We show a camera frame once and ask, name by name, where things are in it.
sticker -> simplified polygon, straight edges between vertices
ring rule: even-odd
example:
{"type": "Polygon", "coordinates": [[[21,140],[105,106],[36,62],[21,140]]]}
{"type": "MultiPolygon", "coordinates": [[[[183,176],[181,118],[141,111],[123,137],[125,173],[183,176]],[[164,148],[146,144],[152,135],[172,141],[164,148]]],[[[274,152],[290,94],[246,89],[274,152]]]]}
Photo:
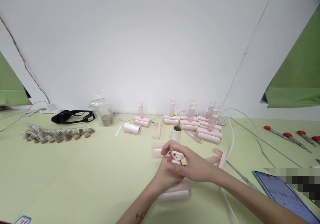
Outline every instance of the sticker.
{"type": "Polygon", "coordinates": [[[30,222],[31,222],[30,217],[22,216],[14,224],[29,224],[30,222]]]}

phone screen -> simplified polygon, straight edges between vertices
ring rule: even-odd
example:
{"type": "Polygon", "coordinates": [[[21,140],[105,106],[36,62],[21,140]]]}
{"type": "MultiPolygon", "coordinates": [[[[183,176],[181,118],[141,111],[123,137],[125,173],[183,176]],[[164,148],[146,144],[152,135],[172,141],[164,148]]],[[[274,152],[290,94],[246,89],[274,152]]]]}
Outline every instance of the phone screen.
{"type": "Polygon", "coordinates": [[[298,196],[276,176],[268,175],[262,172],[254,171],[255,176],[262,183],[262,187],[269,195],[281,206],[289,209],[297,216],[311,224],[319,224],[320,221],[313,213],[303,204],[298,196]]]}

table surface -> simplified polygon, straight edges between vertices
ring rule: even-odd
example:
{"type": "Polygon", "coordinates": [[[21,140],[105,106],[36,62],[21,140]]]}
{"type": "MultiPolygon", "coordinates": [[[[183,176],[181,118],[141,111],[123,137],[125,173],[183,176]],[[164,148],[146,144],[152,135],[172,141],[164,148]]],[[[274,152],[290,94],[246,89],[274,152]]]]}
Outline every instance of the table surface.
{"type": "MultiPolygon", "coordinates": [[[[0,112],[0,130],[19,118],[21,111],[0,112]]],[[[161,159],[151,158],[151,143],[165,143],[171,138],[172,125],[162,125],[161,138],[151,138],[157,128],[151,124],[142,128],[139,136],[124,133],[115,136],[120,125],[100,127],[97,120],[90,122],[96,132],[89,138],[61,143],[35,144],[22,139],[19,131],[25,124],[41,125],[46,129],[74,128],[87,123],[58,125],[52,123],[52,114],[35,114],[23,117],[0,133],[0,220],[14,222],[22,215],[32,218],[32,223],[115,223],[154,176],[161,159]]],[[[124,120],[134,115],[123,115],[124,120]]],[[[155,121],[163,123],[162,117],[155,121]]],[[[260,151],[261,145],[277,168],[299,168],[290,160],[269,147],[275,147],[303,168],[317,165],[320,157],[317,148],[297,134],[304,130],[309,136],[319,135],[320,122],[253,119],[256,129],[248,119],[231,120],[234,147],[228,161],[260,190],[262,187],[252,174],[253,170],[267,173],[272,168],[260,151]],[[282,138],[262,129],[269,125],[279,132],[291,132],[303,142],[312,154],[282,138]]],[[[220,145],[206,141],[200,145],[185,133],[181,143],[204,158],[215,156],[213,148],[228,152],[232,143],[230,125],[223,127],[220,145]]],[[[225,171],[241,180],[228,165],[225,171]]],[[[191,182],[192,197],[187,202],[154,204],[144,223],[235,223],[218,186],[211,183],[191,182]]],[[[299,193],[308,208],[320,217],[319,208],[299,193]]],[[[239,223],[259,223],[239,201],[227,193],[239,223]]]]}

screwdriver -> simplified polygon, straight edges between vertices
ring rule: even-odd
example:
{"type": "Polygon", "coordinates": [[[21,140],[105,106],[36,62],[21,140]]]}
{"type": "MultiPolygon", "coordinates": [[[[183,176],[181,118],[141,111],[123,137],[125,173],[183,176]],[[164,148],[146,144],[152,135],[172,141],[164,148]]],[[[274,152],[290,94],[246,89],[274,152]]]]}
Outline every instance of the screwdriver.
{"type": "Polygon", "coordinates": [[[319,137],[311,137],[311,139],[320,144],[320,136],[319,137]]]}
{"type": "Polygon", "coordinates": [[[282,135],[281,133],[279,132],[276,132],[275,130],[273,130],[270,126],[264,126],[263,127],[264,129],[268,130],[268,131],[271,131],[272,133],[276,134],[277,136],[279,137],[282,137],[283,139],[289,141],[289,142],[293,142],[291,141],[289,138],[285,137],[284,135],[282,135]]]}
{"type": "Polygon", "coordinates": [[[295,138],[293,138],[293,136],[291,135],[291,133],[289,132],[285,132],[283,134],[285,137],[289,138],[291,141],[293,141],[295,144],[297,144],[299,147],[305,149],[306,151],[312,153],[311,151],[309,151],[305,145],[303,145],[301,142],[299,142],[298,140],[296,140],[295,138]]]}
{"type": "Polygon", "coordinates": [[[297,134],[302,136],[303,139],[305,139],[307,142],[309,142],[314,147],[317,147],[316,144],[314,144],[314,142],[309,137],[306,136],[306,133],[304,131],[297,131],[297,134]]]}

white cable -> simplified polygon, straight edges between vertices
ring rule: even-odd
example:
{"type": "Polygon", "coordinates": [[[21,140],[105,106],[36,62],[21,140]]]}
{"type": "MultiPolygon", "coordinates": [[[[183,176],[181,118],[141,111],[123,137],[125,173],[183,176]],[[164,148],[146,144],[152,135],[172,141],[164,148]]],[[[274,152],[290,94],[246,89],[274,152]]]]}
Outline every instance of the white cable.
{"type": "Polygon", "coordinates": [[[237,224],[239,224],[238,219],[237,219],[237,217],[236,217],[236,214],[234,214],[233,209],[232,209],[232,207],[231,207],[231,205],[230,205],[230,203],[229,203],[229,201],[228,201],[228,199],[227,199],[227,196],[226,196],[226,194],[224,193],[224,189],[222,189],[222,194],[223,194],[223,196],[224,196],[224,199],[226,199],[226,201],[227,201],[227,203],[228,203],[229,209],[230,209],[230,211],[232,212],[232,215],[233,215],[234,220],[236,221],[237,224]]]}
{"type": "Polygon", "coordinates": [[[23,118],[23,117],[28,113],[28,111],[31,109],[31,107],[33,107],[33,105],[36,104],[36,103],[38,103],[38,102],[33,103],[33,104],[28,108],[28,110],[26,110],[25,113],[24,113],[18,120],[16,120],[14,123],[10,124],[10,125],[7,126],[6,128],[2,129],[0,132],[3,132],[3,131],[4,131],[5,129],[7,129],[8,127],[11,127],[13,124],[15,124],[16,122],[18,122],[21,118],[23,118]]]}
{"type": "MultiPolygon", "coordinates": [[[[243,112],[241,112],[241,111],[239,111],[239,110],[237,110],[237,109],[234,109],[234,108],[227,108],[227,109],[225,109],[225,111],[226,111],[226,110],[235,110],[235,111],[238,111],[238,112],[242,113],[246,118],[248,118],[248,119],[251,121],[254,129],[256,130],[256,133],[258,133],[257,128],[256,128],[256,125],[253,123],[253,121],[252,121],[246,114],[244,114],[243,112]]],[[[256,134],[255,138],[257,139],[257,142],[258,142],[258,144],[259,144],[259,146],[260,146],[260,149],[261,149],[261,152],[262,152],[263,156],[268,160],[268,162],[270,162],[270,164],[271,164],[274,168],[276,168],[276,167],[274,166],[274,164],[269,160],[269,158],[267,157],[267,155],[264,153],[263,148],[262,148],[262,146],[261,146],[261,143],[260,143],[260,141],[259,141],[259,136],[258,136],[257,134],[256,134]]]]}
{"type": "Polygon", "coordinates": [[[180,113],[180,112],[183,112],[183,111],[188,112],[188,110],[182,110],[182,111],[179,111],[179,112],[178,112],[178,114],[177,114],[177,116],[179,116],[179,113],[180,113]]]}
{"type": "Polygon", "coordinates": [[[222,110],[219,109],[219,111],[221,111],[222,114],[224,114],[224,115],[228,118],[229,124],[230,124],[230,128],[231,128],[231,132],[232,132],[232,143],[231,143],[231,147],[230,147],[230,150],[229,150],[228,155],[227,155],[227,158],[226,158],[226,160],[227,160],[228,157],[230,156],[231,151],[232,151],[232,148],[233,148],[233,144],[234,144],[234,132],[233,132],[233,128],[232,128],[232,125],[231,125],[230,118],[229,118],[222,110]]]}

